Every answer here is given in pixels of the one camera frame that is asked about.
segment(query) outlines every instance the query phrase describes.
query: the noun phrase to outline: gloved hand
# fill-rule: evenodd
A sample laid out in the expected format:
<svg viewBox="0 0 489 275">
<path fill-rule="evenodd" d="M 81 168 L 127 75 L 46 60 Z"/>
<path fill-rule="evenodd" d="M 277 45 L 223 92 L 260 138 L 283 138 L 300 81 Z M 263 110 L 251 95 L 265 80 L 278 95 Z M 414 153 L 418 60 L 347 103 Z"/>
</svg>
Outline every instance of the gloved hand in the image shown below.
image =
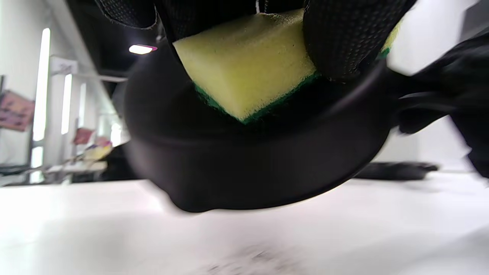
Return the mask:
<svg viewBox="0 0 489 275">
<path fill-rule="evenodd" d="M 446 110 L 421 106 L 399 114 L 399 129 L 416 133 L 450 115 L 472 148 L 468 158 L 489 178 L 489 32 L 461 42 L 409 80 L 408 92 L 434 92 Z"/>
<path fill-rule="evenodd" d="M 111 20 L 137 28 L 157 13 L 169 43 L 257 12 L 305 7 L 306 49 L 319 72 L 346 81 L 369 68 L 389 33 L 416 0 L 96 0 Z"/>
</svg>

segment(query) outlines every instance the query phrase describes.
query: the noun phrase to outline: black object on table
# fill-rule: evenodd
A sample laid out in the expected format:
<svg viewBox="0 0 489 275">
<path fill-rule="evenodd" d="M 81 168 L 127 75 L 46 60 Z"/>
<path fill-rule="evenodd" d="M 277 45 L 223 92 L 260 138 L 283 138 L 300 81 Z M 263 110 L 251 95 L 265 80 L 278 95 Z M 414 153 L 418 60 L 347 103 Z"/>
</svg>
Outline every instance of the black object on table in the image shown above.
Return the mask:
<svg viewBox="0 0 489 275">
<path fill-rule="evenodd" d="M 355 178 L 387 181 L 424 180 L 429 172 L 438 171 L 438 166 L 426 162 L 371 162 Z"/>
<path fill-rule="evenodd" d="M 107 169 L 102 173 L 102 181 L 126 181 L 139 180 L 133 168 L 129 165 L 127 146 L 128 143 L 114 147 L 114 149 L 102 161 L 107 162 Z"/>
</svg>

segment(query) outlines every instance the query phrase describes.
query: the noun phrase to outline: green scouring pad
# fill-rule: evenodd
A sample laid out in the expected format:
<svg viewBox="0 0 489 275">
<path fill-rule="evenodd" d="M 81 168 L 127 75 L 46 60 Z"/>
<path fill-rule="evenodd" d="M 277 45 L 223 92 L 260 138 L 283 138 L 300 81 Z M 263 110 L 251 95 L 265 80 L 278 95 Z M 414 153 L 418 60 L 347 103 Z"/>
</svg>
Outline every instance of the green scouring pad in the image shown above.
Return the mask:
<svg viewBox="0 0 489 275">
<path fill-rule="evenodd" d="M 303 15 L 256 14 L 174 47 L 209 105 L 246 124 L 318 76 L 304 46 Z"/>
</svg>

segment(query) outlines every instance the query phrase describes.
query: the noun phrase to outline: ceiling light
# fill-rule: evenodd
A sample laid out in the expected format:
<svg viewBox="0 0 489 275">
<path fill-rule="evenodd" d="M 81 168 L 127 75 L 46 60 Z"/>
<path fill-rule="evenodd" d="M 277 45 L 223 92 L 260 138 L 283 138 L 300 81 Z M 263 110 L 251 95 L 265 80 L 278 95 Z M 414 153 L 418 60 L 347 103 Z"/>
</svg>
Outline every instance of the ceiling light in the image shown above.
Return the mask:
<svg viewBox="0 0 489 275">
<path fill-rule="evenodd" d="M 132 45 L 129 48 L 129 51 L 132 52 L 132 53 L 136 53 L 136 54 L 147 54 L 147 53 L 150 53 L 150 52 L 152 52 L 152 51 L 154 51 L 156 49 L 157 49 L 156 47 L 151 47 L 151 46 Z"/>
</svg>

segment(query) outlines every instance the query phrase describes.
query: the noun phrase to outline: fluorescent light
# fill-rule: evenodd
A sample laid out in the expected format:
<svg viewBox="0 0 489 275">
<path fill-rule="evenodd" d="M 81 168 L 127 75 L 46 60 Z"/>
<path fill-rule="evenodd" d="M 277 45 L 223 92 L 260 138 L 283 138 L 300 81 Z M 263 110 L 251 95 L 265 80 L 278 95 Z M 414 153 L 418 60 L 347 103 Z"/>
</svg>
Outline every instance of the fluorescent light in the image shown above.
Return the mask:
<svg viewBox="0 0 489 275">
<path fill-rule="evenodd" d="M 44 138 L 46 130 L 46 102 L 47 79 L 49 77 L 49 46 L 51 30 L 45 28 L 41 38 L 41 53 L 39 55 L 39 68 L 37 71 L 36 107 L 34 109 L 34 121 L 32 124 L 32 138 L 40 141 Z"/>
<path fill-rule="evenodd" d="M 116 147 L 121 144 L 122 128 L 119 124 L 114 123 L 111 127 L 112 146 Z"/>
<path fill-rule="evenodd" d="M 80 87 L 80 110 L 78 112 L 78 128 L 85 123 L 85 102 L 87 100 L 87 84 L 83 83 Z"/>
<path fill-rule="evenodd" d="M 39 168 L 43 165 L 43 155 L 44 155 L 44 147 L 36 147 L 32 149 L 31 156 L 31 167 Z M 35 171 L 30 173 L 29 175 L 30 183 L 40 183 L 43 181 L 44 177 L 41 171 Z"/>
<path fill-rule="evenodd" d="M 65 90 L 63 92 L 63 110 L 61 111 L 61 134 L 67 134 L 69 130 L 69 108 L 71 105 L 71 74 L 65 77 Z"/>
<path fill-rule="evenodd" d="M 145 45 L 132 45 L 129 51 L 136 54 L 147 54 L 156 50 L 156 47 L 145 46 Z"/>
</svg>

